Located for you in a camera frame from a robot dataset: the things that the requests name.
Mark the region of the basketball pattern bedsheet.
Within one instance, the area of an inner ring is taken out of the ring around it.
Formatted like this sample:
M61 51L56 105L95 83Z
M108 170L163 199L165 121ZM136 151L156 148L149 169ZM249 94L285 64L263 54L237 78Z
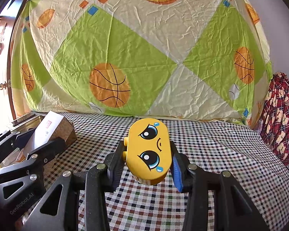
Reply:
M11 48L18 116L52 110L253 127L272 78L248 0L29 0Z

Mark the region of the tin box lid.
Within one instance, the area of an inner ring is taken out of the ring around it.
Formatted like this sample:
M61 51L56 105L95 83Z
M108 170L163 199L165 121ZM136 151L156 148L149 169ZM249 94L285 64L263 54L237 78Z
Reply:
M24 121L27 121L28 119L31 119L35 116L36 116L36 114L34 112L30 112L28 114L21 116L20 118L15 119L14 121L11 122L11 124L13 127L15 127L15 126L18 126L19 124L23 123Z

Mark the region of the checkered tablecloth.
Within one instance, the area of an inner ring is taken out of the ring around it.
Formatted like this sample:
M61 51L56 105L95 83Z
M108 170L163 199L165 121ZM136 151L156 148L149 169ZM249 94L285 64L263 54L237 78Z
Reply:
M65 113L76 141L23 230L289 230L289 169L224 121Z

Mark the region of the white Oriental Club box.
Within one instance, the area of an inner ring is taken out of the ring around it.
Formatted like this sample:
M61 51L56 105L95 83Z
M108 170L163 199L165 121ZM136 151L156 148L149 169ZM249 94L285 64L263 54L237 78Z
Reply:
M63 120L64 117L62 115L52 111L48 112L23 148L24 157L27 158L31 151L46 144L49 140L57 137L65 139L62 132Z

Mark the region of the yellow cartoon face block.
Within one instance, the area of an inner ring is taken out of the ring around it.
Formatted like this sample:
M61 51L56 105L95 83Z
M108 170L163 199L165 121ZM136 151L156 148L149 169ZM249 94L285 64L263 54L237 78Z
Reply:
M172 152L164 123L154 118L139 119L124 137L124 146L122 159L140 184L152 186L165 179L172 165Z

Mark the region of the gold tin box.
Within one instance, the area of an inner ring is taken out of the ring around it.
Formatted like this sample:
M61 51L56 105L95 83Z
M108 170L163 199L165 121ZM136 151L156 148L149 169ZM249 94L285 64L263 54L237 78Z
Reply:
M60 138L58 148L50 148L54 155L66 150L77 137L74 125L62 115L53 111L45 116L37 117L38 125L30 122L13 131L0 135L0 168L20 163L37 154L42 146Z

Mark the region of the red floral fabric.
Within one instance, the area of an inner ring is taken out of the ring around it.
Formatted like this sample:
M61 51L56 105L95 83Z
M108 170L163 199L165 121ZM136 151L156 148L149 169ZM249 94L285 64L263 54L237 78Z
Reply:
M284 165L289 164L289 79L275 73L264 100L261 137Z

